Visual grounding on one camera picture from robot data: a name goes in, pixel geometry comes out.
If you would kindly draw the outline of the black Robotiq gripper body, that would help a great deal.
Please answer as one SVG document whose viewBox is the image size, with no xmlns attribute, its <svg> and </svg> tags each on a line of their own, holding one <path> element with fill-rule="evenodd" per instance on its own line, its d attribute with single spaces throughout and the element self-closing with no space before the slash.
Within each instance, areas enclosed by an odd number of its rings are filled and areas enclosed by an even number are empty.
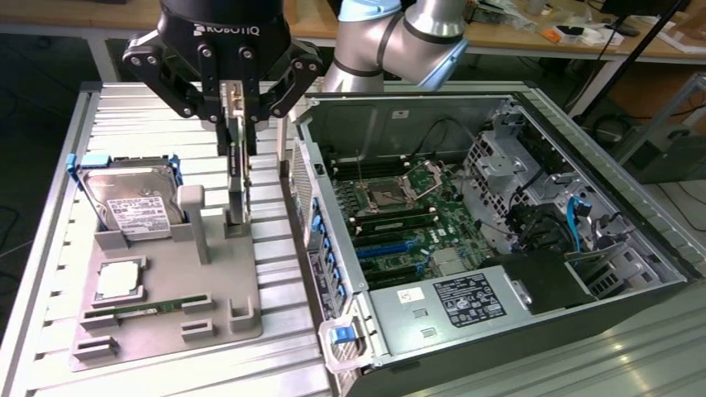
<svg viewBox="0 0 706 397">
<path fill-rule="evenodd" d="M 244 47 L 260 71 L 269 71 L 290 48 L 282 1 L 162 1 L 161 7 L 159 36 L 194 71 L 202 45 L 212 47 L 220 71 L 240 70 Z"/>
</svg>

